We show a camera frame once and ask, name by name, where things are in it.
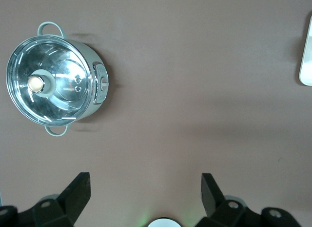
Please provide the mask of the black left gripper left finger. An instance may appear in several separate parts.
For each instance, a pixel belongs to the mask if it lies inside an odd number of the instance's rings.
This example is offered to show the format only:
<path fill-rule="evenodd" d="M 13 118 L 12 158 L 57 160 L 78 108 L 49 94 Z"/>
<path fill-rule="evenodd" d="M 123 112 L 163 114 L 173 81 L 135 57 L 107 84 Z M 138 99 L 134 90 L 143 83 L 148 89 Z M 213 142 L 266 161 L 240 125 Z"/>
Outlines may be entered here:
<path fill-rule="evenodd" d="M 90 197 L 90 173 L 81 172 L 58 197 L 46 198 L 33 207 L 35 226 L 74 226 Z"/>

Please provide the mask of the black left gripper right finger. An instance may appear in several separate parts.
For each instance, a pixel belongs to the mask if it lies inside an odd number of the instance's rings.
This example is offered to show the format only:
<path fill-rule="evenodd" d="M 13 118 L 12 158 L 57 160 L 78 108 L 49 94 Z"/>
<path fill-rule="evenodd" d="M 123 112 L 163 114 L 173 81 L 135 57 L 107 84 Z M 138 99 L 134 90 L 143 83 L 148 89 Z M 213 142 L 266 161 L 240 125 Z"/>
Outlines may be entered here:
<path fill-rule="evenodd" d="M 201 199 L 206 212 L 197 227 L 261 227 L 259 214 L 240 199 L 227 198 L 211 173 L 201 175 Z"/>

